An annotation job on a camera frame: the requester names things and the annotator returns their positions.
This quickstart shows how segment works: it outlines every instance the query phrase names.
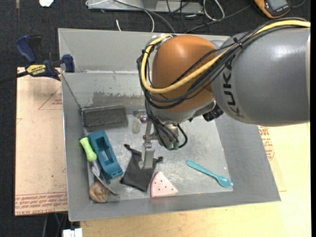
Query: black cloth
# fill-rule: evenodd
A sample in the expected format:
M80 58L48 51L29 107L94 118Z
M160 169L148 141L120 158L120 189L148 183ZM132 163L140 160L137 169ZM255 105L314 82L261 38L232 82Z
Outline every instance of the black cloth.
M120 182L122 184L134 187L140 191L147 192L152 179L156 164L162 161L162 157L154 158L153 167L149 169L140 169L138 163L142 160L142 153L131 149L128 144L124 146L131 151L132 156L127 166L126 172Z

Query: plastic spoon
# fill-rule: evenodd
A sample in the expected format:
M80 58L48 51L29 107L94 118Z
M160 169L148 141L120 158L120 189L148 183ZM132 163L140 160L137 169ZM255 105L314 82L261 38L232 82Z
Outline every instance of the plastic spoon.
M217 175L217 174L213 173L212 171L209 171L208 169L198 165L197 163L195 163L191 160L187 161L187 165L191 168L194 168L194 169L206 174L206 175L214 177L217 180L217 182L223 187L229 188L229 187L233 186L232 181L229 180L227 177Z

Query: yellow cable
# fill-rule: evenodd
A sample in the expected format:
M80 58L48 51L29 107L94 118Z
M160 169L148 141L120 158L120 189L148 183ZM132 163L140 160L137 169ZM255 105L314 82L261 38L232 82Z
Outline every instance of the yellow cable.
M264 26L262 29L260 29L259 31L257 31L255 34L258 34L262 31L266 31L268 29L274 28L274 27L278 27L278 26L285 26L285 25L295 25L295 26L302 26L302 27L311 27L311 23L310 22L305 22L305 21L300 21L300 20L284 20L284 21L278 21L278 22L274 22L271 23L267 26ZM214 59L212 59L211 61L207 62L206 64L204 64L203 66L201 66L199 69L195 70L193 73L189 74L187 77L184 77L183 79L181 79L180 81L176 82L173 85L170 85L166 88L152 88L147 84L146 81L146 76L145 76L145 68L146 68L146 61L148 58L148 54L150 52L150 50L153 48L153 46L151 45L155 45L157 43L159 43L160 41L162 41L164 39L164 36L161 38L158 38L154 41L152 41L149 46L146 48L144 56L143 56L143 60L142 60L142 64L141 64L141 80L142 83L144 85L144 88L147 89L148 91L152 92L152 93L156 93L156 94L162 94L162 93L166 93L169 91L172 91L174 89L177 89L178 87L184 85L185 83L187 83L188 81L192 80L193 78L195 78L196 76L202 74L203 72L205 72L209 67L211 67L215 62L217 62L218 59L220 59L227 51L229 51L233 46L231 46L230 48L226 49L224 52L222 52L220 55L216 56Z

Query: green handle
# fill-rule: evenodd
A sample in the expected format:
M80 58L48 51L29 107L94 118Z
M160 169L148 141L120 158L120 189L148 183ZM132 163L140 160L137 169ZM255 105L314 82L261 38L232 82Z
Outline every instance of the green handle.
M89 143L89 139L87 137L84 137L84 138L82 138L79 141L80 141L82 147L85 150L85 153L87 155L87 160L89 162L93 162L94 160L97 160L97 155L93 151L93 149L91 148L90 143Z

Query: yellow clamp label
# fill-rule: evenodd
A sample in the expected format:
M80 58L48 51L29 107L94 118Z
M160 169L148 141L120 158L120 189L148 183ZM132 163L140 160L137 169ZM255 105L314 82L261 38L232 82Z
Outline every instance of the yellow clamp label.
M43 72L46 71L46 66L44 64L35 64L35 65L31 65L29 66L26 71L29 74L32 74L33 76L36 76L38 74L41 74Z

